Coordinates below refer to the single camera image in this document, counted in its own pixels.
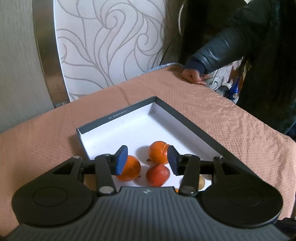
cable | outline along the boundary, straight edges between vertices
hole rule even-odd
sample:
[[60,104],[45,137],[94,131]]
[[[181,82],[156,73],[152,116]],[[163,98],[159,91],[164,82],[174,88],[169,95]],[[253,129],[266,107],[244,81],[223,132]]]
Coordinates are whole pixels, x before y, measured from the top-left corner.
[[216,91],[220,87],[217,81],[214,81],[214,84],[215,83],[217,83],[217,87],[215,89],[213,89],[214,91]]
[[209,78],[209,80],[212,79],[212,82],[210,83],[210,85],[211,85],[213,82],[214,82],[214,83],[216,82],[216,83],[218,84],[217,81],[214,81],[214,79],[216,78],[216,75],[217,75],[218,71],[219,71],[219,69],[217,69],[217,71],[216,71],[215,75],[213,75],[213,77]]
[[167,46],[167,48],[166,48],[166,50],[165,50],[165,52],[164,52],[164,54],[163,54],[163,57],[161,58],[161,61],[160,61],[160,63],[159,63],[158,66],[161,66],[161,65],[162,65],[163,60],[164,60],[164,58],[165,58],[165,55],[166,55],[166,53],[167,53],[169,47],[171,46],[171,44],[173,43],[173,41],[175,40],[176,37],[178,37],[178,35],[176,35],[176,36],[172,39],[172,41],[169,43],[169,45]]
[[179,16],[178,16],[178,27],[179,27],[179,33],[180,33],[181,36],[182,36],[182,32],[181,32],[181,13],[182,13],[182,10],[183,10],[183,7],[184,7],[186,1],[187,1],[187,0],[184,0],[182,6],[181,6],[181,8],[180,8]]

textured cloth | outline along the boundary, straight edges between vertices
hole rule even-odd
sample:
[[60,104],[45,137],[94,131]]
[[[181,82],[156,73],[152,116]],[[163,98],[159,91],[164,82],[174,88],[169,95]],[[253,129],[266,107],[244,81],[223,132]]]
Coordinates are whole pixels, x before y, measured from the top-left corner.
[[18,222],[11,208],[14,192],[62,163],[83,155],[75,129],[97,118],[158,96],[196,123],[284,199],[280,218],[292,213],[296,190],[296,143],[271,129],[211,89],[181,77],[169,66],[56,108],[0,135],[0,234]]

